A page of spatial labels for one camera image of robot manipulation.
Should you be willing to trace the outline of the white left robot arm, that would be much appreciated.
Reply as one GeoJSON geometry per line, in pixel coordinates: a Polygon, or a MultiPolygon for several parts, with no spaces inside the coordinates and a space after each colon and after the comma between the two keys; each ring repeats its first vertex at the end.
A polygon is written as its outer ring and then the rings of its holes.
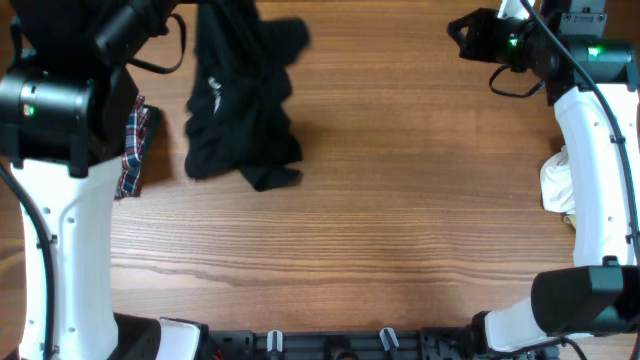
{"type": "Polygon", "coordinates": [[[129,73],[175,15],[168,0],[16,1],[1,80],[2,179],[24,226],[26,322],[16,359],[199,359],[205,325],[118,314],[111,225],[129,73]]]}

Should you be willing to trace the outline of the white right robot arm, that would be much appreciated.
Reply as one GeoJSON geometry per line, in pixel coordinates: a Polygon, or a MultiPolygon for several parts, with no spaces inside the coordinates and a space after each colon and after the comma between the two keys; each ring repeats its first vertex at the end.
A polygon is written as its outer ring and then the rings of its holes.
{"type": "Polygon", "coordinates": [[[629,42],[604,37],[606,23],[602,1],[505,1],[448,24],[461,58],[537,76],[564,138],[577,218],[573,266],[477,314],[458,341],[464,358],[639,330],[638,61],[629,42]]]}

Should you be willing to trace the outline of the black t-shirt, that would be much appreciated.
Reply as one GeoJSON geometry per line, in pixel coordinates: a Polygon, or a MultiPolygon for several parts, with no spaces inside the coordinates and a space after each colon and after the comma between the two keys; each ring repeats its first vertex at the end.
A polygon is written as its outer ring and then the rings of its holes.
{"type": "Polygon", "coordinates": [[[265,20],[253,1],[198,5],[185,125],[189,178],[237,170],[258,192],[300,182],[292,165],[302,149],[283,104],[292,93],[287,69],[310,42],[303,19],[265,20]]]}

